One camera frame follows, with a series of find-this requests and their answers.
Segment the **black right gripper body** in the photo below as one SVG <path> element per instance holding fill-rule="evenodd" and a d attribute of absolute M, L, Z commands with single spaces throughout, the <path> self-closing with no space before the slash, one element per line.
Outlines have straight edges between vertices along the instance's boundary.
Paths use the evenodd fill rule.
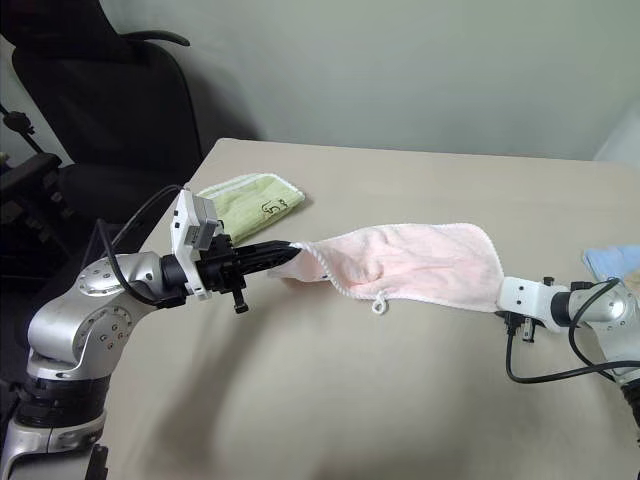
<path fill-rule="evenodd" d="M 517 335 L 520 335 L 523 342 L 534 342 L 537 320 L 511 311 L 498 311 L 496 315 L 503 319 L 509 341 L 513 341 Z"/>

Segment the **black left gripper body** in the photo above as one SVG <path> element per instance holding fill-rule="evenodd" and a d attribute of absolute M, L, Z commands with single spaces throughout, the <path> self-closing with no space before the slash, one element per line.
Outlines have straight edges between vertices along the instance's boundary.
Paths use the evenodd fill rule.
<path fill-rule="evenodd" d="M 209 249 L 201 252 L 201 258 L 196 262 L 196 269 L 207 291 L 221 295 L 231 293 L 237 314 L 249 310 L 243 296 L 246 282 L 229 235 L 221 234 L 213 237 Z"/>

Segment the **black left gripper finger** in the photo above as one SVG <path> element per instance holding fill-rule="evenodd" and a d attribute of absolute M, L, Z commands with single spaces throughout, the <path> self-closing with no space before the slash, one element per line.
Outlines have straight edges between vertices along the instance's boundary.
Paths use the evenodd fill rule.
<path fill-rule="evenodd" d="M 248 261 L 248 273 L 271 270 L 291 261 L 300 253 L 299 249 L 275 249 L 258 252 Z"/>
<path fill-rule="evenodd" d="M 252 257 L 261 259 L 292 259 L 300 252 L 291 242 L 282 240 L 256 243 L 248 245 L 246 249 Z"/>

